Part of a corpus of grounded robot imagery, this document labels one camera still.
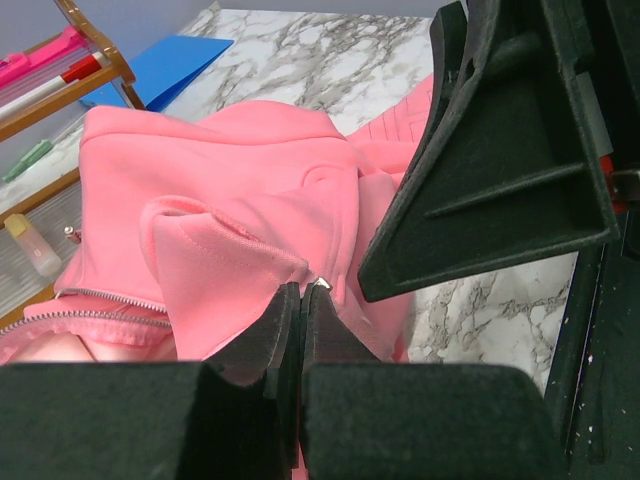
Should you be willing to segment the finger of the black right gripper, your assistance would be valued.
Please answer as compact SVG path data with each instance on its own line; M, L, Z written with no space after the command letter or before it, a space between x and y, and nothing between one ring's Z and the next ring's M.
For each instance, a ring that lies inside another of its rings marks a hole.
M456 1L427 124L358 272L370 302L616 238L577 1Z

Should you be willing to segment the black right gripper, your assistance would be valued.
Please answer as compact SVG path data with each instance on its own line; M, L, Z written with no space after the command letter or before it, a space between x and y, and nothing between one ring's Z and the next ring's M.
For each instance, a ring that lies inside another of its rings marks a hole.
M639 4L587 1L621 236L582 251L544 400L571 479L639 476Z

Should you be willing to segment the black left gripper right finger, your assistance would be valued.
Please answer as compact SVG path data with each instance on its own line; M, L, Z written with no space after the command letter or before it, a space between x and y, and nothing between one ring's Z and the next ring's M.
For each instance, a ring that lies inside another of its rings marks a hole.
M523 371L383 363L329 292L302 300L301 444L312 479L563 479L542 396Z

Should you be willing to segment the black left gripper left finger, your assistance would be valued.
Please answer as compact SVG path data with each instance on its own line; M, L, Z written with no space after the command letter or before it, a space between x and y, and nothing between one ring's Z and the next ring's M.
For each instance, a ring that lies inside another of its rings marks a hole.
M299 302L201 362L1 371L5 479L288 479L298 463Z

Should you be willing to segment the pink zip jacket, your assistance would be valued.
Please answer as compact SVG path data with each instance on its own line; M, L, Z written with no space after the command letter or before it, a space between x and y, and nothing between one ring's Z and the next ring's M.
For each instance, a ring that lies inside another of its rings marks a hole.
M1 360L202 360L318 276L379 359L407 357L410 295L367 302L357 271L424 130L433 82L350 135L255 100L189 123L116 107L80 143L80 242L54 297L1 336Z

